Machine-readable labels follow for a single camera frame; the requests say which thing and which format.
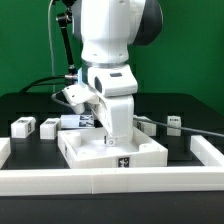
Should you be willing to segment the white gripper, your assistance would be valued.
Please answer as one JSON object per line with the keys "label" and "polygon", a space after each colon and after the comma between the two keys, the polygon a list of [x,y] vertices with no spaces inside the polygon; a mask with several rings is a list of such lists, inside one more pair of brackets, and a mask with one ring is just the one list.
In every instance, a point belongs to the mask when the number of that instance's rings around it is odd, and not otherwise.
{"label": "white gripper", "polygon": [[89,102],[93,114],[106,130],[104,142],[113,147],[116,141],[129,141],[133,135],[134,99],[132,95],[99,97]]}

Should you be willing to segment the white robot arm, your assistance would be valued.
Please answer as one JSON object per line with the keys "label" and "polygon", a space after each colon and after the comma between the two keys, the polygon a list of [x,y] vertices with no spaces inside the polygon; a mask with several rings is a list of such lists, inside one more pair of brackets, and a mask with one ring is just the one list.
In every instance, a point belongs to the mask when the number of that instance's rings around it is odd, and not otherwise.
{"label": "white robot arm", "polygon": [[115,145],[133,133],[133,94],[137,81],[128,64],[130,45],[146,46],[162,30],[158,0],[77,0],[72,5],[73,35],[83,43],[85,101]]}

